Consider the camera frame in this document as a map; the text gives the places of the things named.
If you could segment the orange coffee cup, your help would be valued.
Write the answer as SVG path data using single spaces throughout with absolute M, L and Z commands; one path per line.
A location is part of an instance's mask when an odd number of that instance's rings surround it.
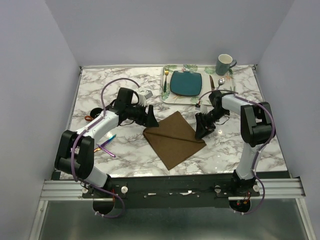
M 97 118 L 97 117 L 101 114 L 102 111 L 103 111 L 102 108 L 96 107 L 96 108 L 92 109 L 92 110 L 90 111 L 89 115 L 86 115 L 86 116 L 84 117 L 84 119 L 85 119 L 87 122 L 91 122 L 91 121 L 93 121 L 95 118 Z

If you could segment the teal square plate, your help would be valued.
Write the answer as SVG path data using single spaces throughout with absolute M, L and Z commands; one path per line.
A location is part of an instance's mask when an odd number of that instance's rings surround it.
M 170 91 L 178 96 L 195 97 L 202 90 L 202 75 L 190 71 L 174 71 L 170 79 Z

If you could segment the brown cloth napkin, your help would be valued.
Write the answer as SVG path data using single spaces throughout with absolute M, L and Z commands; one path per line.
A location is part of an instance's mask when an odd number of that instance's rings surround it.
M 143 136 L 168 170 L 206 146 L 204 140 L 195 138 L 195 130 L 178 111 L 158 124 L 159 127 L 146 128 Z

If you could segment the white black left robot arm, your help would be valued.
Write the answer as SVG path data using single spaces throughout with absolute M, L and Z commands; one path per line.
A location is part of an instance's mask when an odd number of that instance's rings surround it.
M 54 167 L 94 185 L 93 191 L 101 198 L 111 191 L 111 177 L 94 166 L 94 149 L 98 142 L 125 120 L 153 128 L 159 124 L 154 115 L 154 106 L 141 104 L 143 96 L 129 88 L 120 88 L 115 100 L 102 108 L 101 113 L 86 126 L 66 130 L 59 142 Z

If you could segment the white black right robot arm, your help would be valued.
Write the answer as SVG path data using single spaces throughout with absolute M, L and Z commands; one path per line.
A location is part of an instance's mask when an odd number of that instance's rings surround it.
M 240 162 L 235 170 L 236 180 L 230 191 L 241 196 L 248 190 L 246 181 L 256 178 L 256 168 L 266 145 L 276 135 L 276 127 L 268 102 L 253 102 L 231 90 L 211 90 L 207 93 L 213 109 L 195 115 L 195 138 L 201 140 L 216 129 L 215 123 L 233 112 L 240 116 L 240 134 L 244 141 Z

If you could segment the aluminium extrusion rail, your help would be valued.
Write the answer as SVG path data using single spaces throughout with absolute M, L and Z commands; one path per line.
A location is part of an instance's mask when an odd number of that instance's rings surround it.
M 265 199 L 301 199 L 305 191 L 298 178 L 262 179 Z M 40 194 L 41 201 L 80 201 L 83 188 L 79 183 L 69 180 L 45 181 Z

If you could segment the iridescent rainbow spoon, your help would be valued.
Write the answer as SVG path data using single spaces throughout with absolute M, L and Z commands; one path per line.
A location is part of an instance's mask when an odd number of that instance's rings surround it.
M 104 152 L 106 152 L 107 154 L 109 154 L 111 157 L 115 158 L 116 155 L 113 154 L 112 152 L 110 152 L 109 150 L 107 150 L 107 149 L 105 148 L 107 145 L 108 145 L 108 144 L 98 145 L 98 148 L 99 148 L 101 151 L 104 151 Z

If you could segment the brown wooden knife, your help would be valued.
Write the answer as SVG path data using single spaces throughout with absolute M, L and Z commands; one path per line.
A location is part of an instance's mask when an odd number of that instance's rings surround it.
M 211 75 L 209 75 L 209 81 L 210 81 L 210 87 L 211 87 L 211 90 L 215 90 L 215 84 L 214 84 L 214 80 L 213 80 L 213 77 Z

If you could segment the grey-green ceramic mug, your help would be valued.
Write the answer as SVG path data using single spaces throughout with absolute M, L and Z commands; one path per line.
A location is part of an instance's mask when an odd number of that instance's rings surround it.
M 215 73 L 218 76 L 223 76 L 236 64 L 237 60 L 233 59 L 229 54 L 220 54 L 215 65 Z

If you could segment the silver spoon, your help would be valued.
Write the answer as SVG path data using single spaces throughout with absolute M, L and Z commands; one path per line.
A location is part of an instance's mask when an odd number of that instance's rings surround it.
M 216 90 L 219 90 L 220 87 L 225 84 L 225 81 L 226 81 L 225 78 L 220 78 L 218 80 L 218 87 L 216 88 Z

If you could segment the black metal base frame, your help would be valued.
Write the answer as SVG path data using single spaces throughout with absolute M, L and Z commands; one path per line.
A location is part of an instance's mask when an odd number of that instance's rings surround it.
M 104 206 L 139 208 L 228 208 L 239 210 L 252 200 L 265 199 L 262 179 L 291 179 L 282 172 L 260 172 L 256 181 L 237 183 L 231 173 L 178 176 L 118 177 L 103 192 L 87 183 L 82 186 L 85 201 Z

